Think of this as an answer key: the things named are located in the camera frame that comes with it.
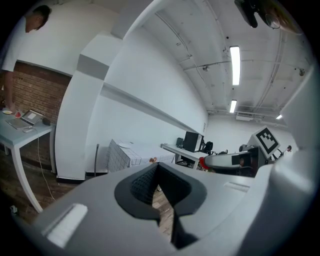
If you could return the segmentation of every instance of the laptop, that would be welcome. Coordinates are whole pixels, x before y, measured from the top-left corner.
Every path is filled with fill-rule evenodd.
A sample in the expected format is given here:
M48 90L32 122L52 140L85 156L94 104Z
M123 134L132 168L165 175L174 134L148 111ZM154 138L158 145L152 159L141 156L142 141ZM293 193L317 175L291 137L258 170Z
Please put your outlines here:
M43 114L30 109L21 118L6 120L6 122L20 130L33 127L43 116Z

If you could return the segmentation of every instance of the red object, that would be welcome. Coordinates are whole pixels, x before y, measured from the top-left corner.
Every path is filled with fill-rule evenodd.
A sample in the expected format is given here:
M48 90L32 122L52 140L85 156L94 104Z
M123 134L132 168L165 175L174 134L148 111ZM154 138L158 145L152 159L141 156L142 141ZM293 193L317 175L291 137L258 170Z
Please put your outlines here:
M15 116L14 116L15 118L20 118L21 117L21 114L20 114L20 112L18 111L16 114L15 114Z
M207 170L209 169L209 167L205 165L205 158L204 158L204 157L200 157L200 158L199 158L199 163L201 164L201 166L202 166L203 168L205 168L205 169L207 169Z

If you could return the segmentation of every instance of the brick wall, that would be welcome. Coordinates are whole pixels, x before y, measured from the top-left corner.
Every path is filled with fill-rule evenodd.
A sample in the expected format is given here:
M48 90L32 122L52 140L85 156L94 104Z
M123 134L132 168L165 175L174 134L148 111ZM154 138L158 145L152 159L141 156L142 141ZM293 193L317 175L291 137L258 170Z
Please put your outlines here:
M13 72L13 101L18 110L26 112L33 109L56 124L70 80L69 76L17 62ZM44 165L50 165L49 142L49 134L39 139L39 155ZM38 141L34 140L25 145L20 149L20 153L22 157L39 162Z

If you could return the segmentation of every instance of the fluorescent light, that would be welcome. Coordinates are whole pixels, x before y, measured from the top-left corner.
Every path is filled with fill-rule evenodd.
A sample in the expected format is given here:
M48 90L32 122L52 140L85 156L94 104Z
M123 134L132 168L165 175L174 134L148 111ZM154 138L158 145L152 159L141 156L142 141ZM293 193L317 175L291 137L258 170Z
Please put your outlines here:
M237 101L233 99L231 101L230 113L234 113L235 112L236 105L237 105Z
M232 85L240 84L240 48L239 46L231 46L231 62L232 62Z

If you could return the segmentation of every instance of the person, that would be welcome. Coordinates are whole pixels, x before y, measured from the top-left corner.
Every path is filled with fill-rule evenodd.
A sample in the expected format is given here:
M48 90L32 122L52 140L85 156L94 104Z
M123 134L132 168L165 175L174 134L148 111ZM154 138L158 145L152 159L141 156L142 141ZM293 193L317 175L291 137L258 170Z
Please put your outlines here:
M4 99L5 103L13 113L16 112L16 105L12 99L13 92L13 71L19 56L20 48L26 34L32 30L39 30L49 19L51 9L47 5L41 5L29 15L23 16L15 25L9 38L0 52L0 67L3 72Z
M283 155L284 156L291 156L292 151L291 151L292 147L289 145L286 150L284 151Z

